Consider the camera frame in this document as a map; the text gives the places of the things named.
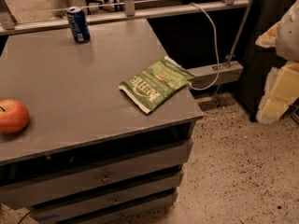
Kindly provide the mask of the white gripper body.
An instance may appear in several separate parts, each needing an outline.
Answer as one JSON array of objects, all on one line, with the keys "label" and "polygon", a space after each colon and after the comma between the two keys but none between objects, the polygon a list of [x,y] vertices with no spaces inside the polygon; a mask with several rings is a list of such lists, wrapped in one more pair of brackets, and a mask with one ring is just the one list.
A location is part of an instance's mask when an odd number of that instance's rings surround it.
[{"label": "white gripper body", "polygon": [[299,0],[283,15],[278,25],[277,56],[288,61],[299,61]]}]

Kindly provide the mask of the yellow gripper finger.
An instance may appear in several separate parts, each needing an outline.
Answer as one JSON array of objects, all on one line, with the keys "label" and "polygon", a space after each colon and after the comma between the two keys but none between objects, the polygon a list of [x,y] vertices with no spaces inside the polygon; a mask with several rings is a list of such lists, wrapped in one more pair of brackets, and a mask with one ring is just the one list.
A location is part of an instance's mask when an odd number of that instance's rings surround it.
[{"label": "yellow gripper finger", "polygon": [[266,32],[259,35],[255,44],[262,48],[274,48],[277,43],[279,21],[272,25]]},{"label": "yellow gripper finger", "polygon": [[279,120],[298,98],[299,63],[287,61],[281,68],[272,67],[256,119],[262,124],[271,124]]}]

